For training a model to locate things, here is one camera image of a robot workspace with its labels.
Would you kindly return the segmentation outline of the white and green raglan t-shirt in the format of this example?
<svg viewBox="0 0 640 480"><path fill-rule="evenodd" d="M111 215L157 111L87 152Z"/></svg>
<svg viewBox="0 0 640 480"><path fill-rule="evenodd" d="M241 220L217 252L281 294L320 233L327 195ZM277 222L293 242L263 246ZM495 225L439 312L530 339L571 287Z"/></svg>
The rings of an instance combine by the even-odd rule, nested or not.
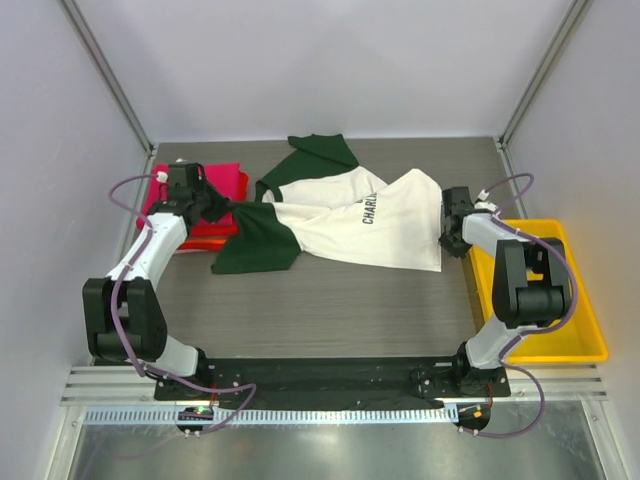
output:
<svg viewBox="0 0 640 480"><path fill-rule="evenodd" d="M302 253L350 264L438 272L441 187L412 168L387 183L342 135L291 136L292 152L232 209L238 232L217 275L283 271Z"/></svg>

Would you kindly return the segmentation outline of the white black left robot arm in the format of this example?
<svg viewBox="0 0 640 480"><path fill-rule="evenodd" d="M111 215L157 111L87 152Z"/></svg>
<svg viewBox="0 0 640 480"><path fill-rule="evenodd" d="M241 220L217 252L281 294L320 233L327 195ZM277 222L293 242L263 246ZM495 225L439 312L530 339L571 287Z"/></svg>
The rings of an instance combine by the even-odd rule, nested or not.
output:
<svg viewBox="0 0 640 480"><path fill-rule="evenodd" d="M177 161L152 177L164 193L147 212L116 198L124 181L108 192L109 200L143 228L116 266L82 288L88 349L96 359L130 364L142 377L205 387L211 382L206 355L169 334L156 287L192 229L201 221L219 221L233 202L207 179L199 163Z"/></svg>

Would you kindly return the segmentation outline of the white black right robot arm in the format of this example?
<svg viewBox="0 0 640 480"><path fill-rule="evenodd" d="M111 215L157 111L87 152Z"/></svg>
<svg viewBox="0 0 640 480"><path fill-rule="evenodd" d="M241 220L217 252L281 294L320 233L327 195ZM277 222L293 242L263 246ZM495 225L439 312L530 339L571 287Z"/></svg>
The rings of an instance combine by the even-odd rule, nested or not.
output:
<svg viewBox="0 0 640 480"><path fill-rule="evenodd" d="M452 358L451 381L466 395L498 383L505 359L524 338L561 328L576 308L576 278L562 240L540 238L501 222L466 187L442 192L440 246L463 258L474 247L494 261L493 314Z"/></svg>

